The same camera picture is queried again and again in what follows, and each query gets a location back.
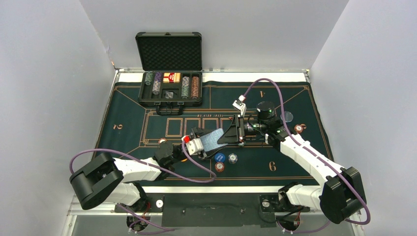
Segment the blue playing card deck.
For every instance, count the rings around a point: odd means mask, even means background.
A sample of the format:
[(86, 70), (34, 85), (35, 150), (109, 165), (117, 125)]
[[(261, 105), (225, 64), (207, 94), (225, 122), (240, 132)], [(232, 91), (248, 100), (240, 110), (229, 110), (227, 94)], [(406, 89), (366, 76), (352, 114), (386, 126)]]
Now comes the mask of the blue playing card deck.
[(224, 130), (219, 128), (208, 134), (201, 136), (200, 140), (202, 142), (204, 151), (208, 152), (208, 151), (212, 151), (212, 150), (227, 146), (228, 144), (217, 143), (217, 141), (222, 137), (223, 134), (224, 134)]

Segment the blue chip stack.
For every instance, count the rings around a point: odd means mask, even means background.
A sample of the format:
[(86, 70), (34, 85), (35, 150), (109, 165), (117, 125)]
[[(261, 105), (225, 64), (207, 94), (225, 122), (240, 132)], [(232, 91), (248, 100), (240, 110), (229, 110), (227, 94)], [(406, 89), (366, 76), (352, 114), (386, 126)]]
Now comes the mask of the blue chip stack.
[(237, 161), (238, 161), (238, 157), (237, 157), (237, 155), (236, 155), (236, 154), (231, 153), (231, 154), (228, 156), (228, 160), (229, 160), (229, 162), (230, 162), (231, 164), (236, 164), (236, 163), (237, 163)]

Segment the blue small blind button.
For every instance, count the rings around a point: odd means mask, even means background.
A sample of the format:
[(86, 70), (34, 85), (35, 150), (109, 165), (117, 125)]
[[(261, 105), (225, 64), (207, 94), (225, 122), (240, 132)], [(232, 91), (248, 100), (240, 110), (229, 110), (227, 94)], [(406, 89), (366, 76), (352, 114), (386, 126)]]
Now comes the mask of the blue small blind button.
[(216, 162), (222, 162), (222, 163), (224, 163), (225, 160), (226, 160), (226, 156), (223, 153), (217, 153), (214, 156), (214, 159), (215, 159)]

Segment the orange poker chip stack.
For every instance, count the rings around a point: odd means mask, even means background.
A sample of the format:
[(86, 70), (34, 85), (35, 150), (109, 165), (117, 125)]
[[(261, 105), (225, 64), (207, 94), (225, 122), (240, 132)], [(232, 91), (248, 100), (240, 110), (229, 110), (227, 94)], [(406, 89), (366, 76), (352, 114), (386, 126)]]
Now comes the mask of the orange poker chip stack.
[(159, 141), (158, 141), (158, 143), (159, 143), (159, 144), (162, 144), (162, 143), (164, 143), (164, 142), (167, 142), (167, 140), (166, 140), (165, 138), (161, 138), (161, 139), (159, 139)]

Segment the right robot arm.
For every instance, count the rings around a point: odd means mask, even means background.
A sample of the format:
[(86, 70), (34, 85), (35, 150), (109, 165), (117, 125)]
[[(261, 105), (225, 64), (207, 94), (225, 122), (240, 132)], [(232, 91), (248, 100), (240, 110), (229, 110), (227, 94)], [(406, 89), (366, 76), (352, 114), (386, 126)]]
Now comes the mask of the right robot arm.
[(278, 118), (273, 103), (257, 105), (254, 122), (244, 121), (246, 105), (236, 100), (233, 107), (239, 111), (234, 115), (230, 127), (218, 140), (219, 144), (243, 144), (246, 136), (260, 134), (265, 143), (289, 157), (301, 166), (318, 183), (304, 186), (292, 182), (278, 190), (278, 204), (290, 211), (294, 207), (320, 210), (332, 223), (348, 221), (361, 209), (367, 209), (366, 197), (360, 173), (357, 169), (344, 168), (315, 150), (294, 129), (289, 128), (283, 118)]

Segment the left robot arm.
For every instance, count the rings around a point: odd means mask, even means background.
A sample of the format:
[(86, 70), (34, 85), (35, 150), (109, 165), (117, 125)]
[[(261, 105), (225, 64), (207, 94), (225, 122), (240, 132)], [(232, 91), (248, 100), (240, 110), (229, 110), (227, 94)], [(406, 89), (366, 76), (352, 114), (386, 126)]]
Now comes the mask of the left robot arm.
[(150, 206), (140, 181), (160, 181), (175, 174), (174, 165), (193, 155), (206, 157), (201, 138), (207, 130), (195, 127), (182, 138), (182, 144), (161, 139), (152, 157), (137, 159), (113, 158), (120, 151), (98, 149), (96, 158), (75, 171), (70, 167), (69, 182), (84, 210), (102, 203), (122, 204), (134, 211)]

